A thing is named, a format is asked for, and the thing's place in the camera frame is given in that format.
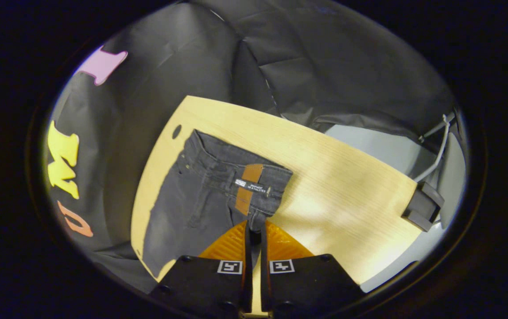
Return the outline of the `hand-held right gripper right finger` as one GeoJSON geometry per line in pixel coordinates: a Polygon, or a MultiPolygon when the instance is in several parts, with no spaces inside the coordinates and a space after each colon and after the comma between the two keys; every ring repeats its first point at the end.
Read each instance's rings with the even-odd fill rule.
{"type": "Polygon", "coordinates": [[[261,239],[260,307],[270,317],[323,317],[365,296],[333,255],[313,254],[272,222],[261,239]]]}

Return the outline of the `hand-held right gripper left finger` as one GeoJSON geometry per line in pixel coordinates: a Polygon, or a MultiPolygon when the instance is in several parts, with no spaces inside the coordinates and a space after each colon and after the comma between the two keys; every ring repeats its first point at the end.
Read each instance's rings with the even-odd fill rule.
{"type": "Polygon", "coordinates": [[[220,236],[199,256],[181,256],[150,297],[195,317],[244,317],[252,311],[248,222],[220,236]]]}

